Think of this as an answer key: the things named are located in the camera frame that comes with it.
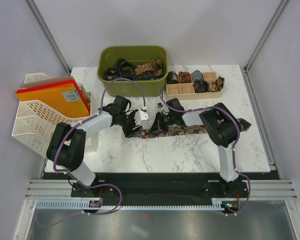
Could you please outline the brown cat pattern tie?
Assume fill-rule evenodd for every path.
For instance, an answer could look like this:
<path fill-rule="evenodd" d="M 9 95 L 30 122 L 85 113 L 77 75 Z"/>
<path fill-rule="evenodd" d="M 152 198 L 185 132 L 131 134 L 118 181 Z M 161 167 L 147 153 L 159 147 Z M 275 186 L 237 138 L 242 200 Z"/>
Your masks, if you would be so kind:
<path fill-rule="evenodd" d="M 193 125 L 193 126 L 186 126 L 186 127 L 173 125 L 168 127 L 167 132 L 159 131 L 157 133 L 149 133 L 147 129 L 144 129 L 139 133 L 138 137 L 141 139 L 154 139 L 154 138 L 206 134 L 206 133 L 207 133 L 206 128 L 203 125 Z"/>

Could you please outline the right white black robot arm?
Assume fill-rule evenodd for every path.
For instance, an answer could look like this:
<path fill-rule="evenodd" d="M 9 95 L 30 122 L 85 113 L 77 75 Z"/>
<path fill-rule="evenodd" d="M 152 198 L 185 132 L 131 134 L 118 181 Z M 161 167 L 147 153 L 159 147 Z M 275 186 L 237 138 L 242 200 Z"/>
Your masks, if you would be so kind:
<path fill-rule="evenodd" d="M 172 98 L 166 106 L 169 111 L 156 113 L 153 125 L 145 131 L 145 136 L 158 138 L 207 133 L 218 149 L 219 175 L 223 180 L 219 191 L 225 197 L 232 196 L 237 191 L 234 181 L 239 177 L 234 156 L 242 131 L 239 121 L 221 102 L 203 110 L 186 111 L 177 98 Z"/>

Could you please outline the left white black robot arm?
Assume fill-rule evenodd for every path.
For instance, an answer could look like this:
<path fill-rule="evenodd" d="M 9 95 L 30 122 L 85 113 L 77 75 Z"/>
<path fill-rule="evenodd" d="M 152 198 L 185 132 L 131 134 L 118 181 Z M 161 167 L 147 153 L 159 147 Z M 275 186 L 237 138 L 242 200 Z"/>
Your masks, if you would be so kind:
<path fill-rule="evenodd" d="M 102 106 L 96 114 L 72 124 L 56 125 L 46 151 L 46 158 L 53 162 L 54 170 L 65 172 L 82 184 L 82 191 L 89 197 L 96 196 L 100 185 L 96 174 L 84 162 L 86 140 L 114 125 L 122 127 L 126 138 L 137 137 L 142 123 L 150 119 L 147 107 L 130 110 L 131 101 L 116 96 L 113 103 Z"/>

